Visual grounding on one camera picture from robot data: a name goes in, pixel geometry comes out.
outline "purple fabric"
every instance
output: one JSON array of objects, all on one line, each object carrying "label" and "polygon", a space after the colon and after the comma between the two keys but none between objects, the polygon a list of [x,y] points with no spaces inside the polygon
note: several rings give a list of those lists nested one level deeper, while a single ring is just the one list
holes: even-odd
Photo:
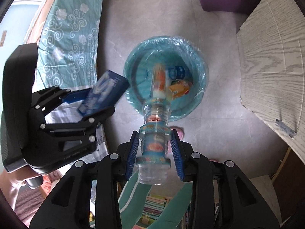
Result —
[{"label": "purple fabric", "polygon": [[227,11],[250,15],[261,0],[200,0],[204,11]]}]

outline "gray tile floor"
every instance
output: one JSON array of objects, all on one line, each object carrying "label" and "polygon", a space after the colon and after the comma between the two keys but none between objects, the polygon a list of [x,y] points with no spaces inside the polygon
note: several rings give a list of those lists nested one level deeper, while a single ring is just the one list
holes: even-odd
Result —
[{"label": "gray tile floor", "polygon": [[[273,174],[287,145],[240,104],[240,61],[236,32],[245,15],[204,12],[199,0],[104,0],[98,72],[123,73],[125,60],[141,41],[157,35],[183,36],[205,56],[209,84],[202,103],[171,125],[184,128],[184,141],[195,151],[219,161],[234,160],[248,177]],[[111,151],[130,139],[143,118],[125,97],[105,124]],[[181,187],[174,166],[159,193],[173,195]]]}]

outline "blue gripper pad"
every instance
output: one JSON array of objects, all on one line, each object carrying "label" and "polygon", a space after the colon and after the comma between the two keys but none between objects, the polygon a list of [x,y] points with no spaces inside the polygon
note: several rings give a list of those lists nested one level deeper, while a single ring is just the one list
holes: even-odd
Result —
[{"label": "blue gripper pad", "polygon": [[178,141],[176,139],[177,134],[172,132],[172,138],[170,140],[170,144],[173,152],[173,159],[175,161],[177,175],[180,177],[181,181],[184,180],[184,163],[182,160],[182,156],[179,150]]},{"label": "blue gripper pad", "polygon": [[132,137],[132,142],[129,142],[132,144],[128,158],[127,158],[127,164],[126,164],[126,172],[125,177],[126,180],[129,180],[132,176],[133,168],[135,166],[135,158],[137,157],[137,151],[139,147],[139,133],[136,132],[135,137]]}]

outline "plastic trash bag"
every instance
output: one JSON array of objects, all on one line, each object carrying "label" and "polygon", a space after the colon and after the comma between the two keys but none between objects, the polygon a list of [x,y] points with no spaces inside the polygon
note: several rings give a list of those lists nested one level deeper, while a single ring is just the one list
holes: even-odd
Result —
[{"label": "plastic trash bag", "polygon": [[169,121],[176,121],[190,114],[200,103],[208,84],[208,67],[202,52],[181,37],[156,36],[141,42],[127,58],[124,76],[130,83],[126,98],[134,109],[143,114],[143,102],[149,98],[153,66],[164,64],[187,67],[193,76],[189,93],[171,102]]}]

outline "stack of books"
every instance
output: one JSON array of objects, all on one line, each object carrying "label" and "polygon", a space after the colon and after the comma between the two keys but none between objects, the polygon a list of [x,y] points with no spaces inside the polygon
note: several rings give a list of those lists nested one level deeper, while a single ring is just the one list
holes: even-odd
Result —
[{"label": "stack of books", "polygon": [[133,229],[143,229],[155,222],[170,200],[170,197],[148,194],[142,216]]}]

